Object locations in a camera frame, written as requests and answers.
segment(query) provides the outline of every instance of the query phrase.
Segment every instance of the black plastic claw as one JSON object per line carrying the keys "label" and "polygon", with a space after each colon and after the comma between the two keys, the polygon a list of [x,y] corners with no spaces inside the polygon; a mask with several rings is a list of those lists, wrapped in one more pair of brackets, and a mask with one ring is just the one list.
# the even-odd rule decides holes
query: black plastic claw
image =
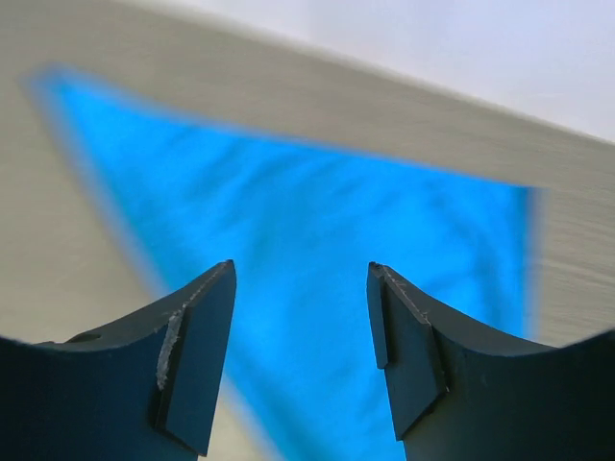
{"label": "black plastic claw", "polygon": [[234,293],[228,261],[66,343],[0,337],[2,459],[194,461],[206,454]]}
{"label": "black plastic claw", "polygon": [[615,460],[615,330],[554,349],[369,267],[395,435],[412,461]]}

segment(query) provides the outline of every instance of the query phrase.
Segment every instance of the gray surface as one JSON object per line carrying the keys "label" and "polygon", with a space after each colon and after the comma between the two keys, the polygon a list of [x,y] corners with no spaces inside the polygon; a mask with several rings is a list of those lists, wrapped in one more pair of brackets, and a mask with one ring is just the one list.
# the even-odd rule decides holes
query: gray surface
{"label": "gray surface", "polygon": [[[615,324],[615,149],[418,86],[103,0],[0,7],[0,333],[62,341],[148,299],[18,79],[48,61],[209,117],[548,188],[535,337]],[[210,459],[257,459],[223,405]]]}

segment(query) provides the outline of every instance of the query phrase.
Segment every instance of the blurry background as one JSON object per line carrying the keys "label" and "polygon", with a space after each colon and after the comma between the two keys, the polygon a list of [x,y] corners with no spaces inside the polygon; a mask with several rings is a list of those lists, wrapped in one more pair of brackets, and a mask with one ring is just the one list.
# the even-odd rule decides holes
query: blurry background
{"label": "blurry background", "polygon": [[[540,187],[527,336],[563,344],[613,325],[613,147],[425,89],[613,139],[611,7],[508,3],[192,1],[147,12],[105,0],[4,2],[0,333],[64,341],[153,296],[25,91],[23,79],[49,62],[189,113]],[[302,51],[260,44],[241,23]],[[338,58],[311,58],[305,45]],[[396,81],[339,57],[395,71]],[[274,456],[228,383],[223,397],[210,459]]]}

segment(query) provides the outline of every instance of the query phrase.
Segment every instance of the blue fabric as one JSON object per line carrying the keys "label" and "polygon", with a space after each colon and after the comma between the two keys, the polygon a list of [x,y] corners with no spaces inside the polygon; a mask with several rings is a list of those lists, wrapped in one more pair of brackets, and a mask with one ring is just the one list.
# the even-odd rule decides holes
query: blue fabric
{"label": "blue fabric", "polygon": [[37,94],[166,290],[235,260],[225,373],[286,459],[405,459],[369,261],[526,332],[529,188],[195,120],[68,70],[39,75]]}

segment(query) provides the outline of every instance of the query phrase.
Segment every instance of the blue tarp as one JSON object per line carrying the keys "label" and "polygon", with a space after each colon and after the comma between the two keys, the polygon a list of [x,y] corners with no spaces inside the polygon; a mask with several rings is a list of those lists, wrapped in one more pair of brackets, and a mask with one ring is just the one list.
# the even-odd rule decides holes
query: blue tarp
{"label": "blue tarp", "polygon": [[225,373],[286,459],[405,459],[376,368],[369,261],[527,332],[530,188],[196,119],[68,69],[36,91],[164,290],[234,259]]}

